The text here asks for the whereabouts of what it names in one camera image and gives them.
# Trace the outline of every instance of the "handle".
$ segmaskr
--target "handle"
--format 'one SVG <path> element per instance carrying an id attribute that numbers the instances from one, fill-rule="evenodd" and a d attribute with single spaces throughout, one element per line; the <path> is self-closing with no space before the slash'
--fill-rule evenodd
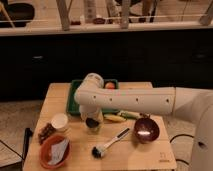
<path id="1" fill-rule="evenodd" d="M 129 133 L 130 128 L 126 128 L 122 132 L 120 132 L 116 137 L 111 139 L 108 143 L 104 144 L 105 148 L 108 148 L 110 145 L 112 145 L 114 142 L 119 141 L 123 137 L 125 137 Z"/>

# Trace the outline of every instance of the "yellow banana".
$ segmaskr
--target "yellow banana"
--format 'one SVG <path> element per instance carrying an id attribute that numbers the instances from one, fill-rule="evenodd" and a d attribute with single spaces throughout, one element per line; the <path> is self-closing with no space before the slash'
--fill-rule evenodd
<path id="1" fill-rule="evenodd" d="M 125 118 L 118 116 L 118 115 L 113 115 L 113 114 L 105 114 L 104 118 L 113 122 L 124 122 L 126 121 Z"/>

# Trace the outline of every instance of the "green tray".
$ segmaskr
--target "green tray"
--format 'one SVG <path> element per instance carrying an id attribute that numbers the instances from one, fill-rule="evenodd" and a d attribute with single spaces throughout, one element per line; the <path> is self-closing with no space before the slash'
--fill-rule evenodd
<path id="1" fill-rule="evenodd" d="M 115 83 L 115 88 L 118 89 L 118 81 L 116 79 L 105 79 L 104 85 L 107 82 Z M 72 80 L 71 82 L 69 96 L 67 100 L 67 113 L 69 113 L 72 116 L 80 116 L 79 105 L 74 100 L 74 94 L 76 89 L 80 86 L 81 83 L 82 83 L 82 80 Z M 105 108 L 102 109 L 103 114 L 107 114 L 107 113 L 115 114 L 118 112 L 119 112 L 118 109 L 105 109 Z"/>

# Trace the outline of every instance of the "brush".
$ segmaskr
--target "brush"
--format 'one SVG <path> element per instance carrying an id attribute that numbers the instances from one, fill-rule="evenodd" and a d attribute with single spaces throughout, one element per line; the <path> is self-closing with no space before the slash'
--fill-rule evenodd
<path id="1" fill-rule="evenodd" d="M 116 137 L 112 138 L 109 142 L 107 142 L 106 144 L 97 145 L 93 147 L 92 155 L 95 158 L 102 158 L 106 154 L 107 148 L 110 147 L 114 142 L 119 141 L 120 139 L 125 137 L 128 134 L 129 130 L 130 130 L 129 128 L 126 128 L 125 130 L 120 132 Z"/>

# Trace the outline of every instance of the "bristles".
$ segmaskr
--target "bristles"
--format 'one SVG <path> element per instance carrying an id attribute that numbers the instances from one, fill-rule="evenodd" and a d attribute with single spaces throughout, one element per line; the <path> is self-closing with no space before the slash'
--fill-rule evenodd
<path id="1" fill-rule="evenodd" d="M 92 155 L 95 158 L 101 158 L 101 151 L 99 151 L 98 148 L 93 147 L 93 149 L 92 149 Z"/>

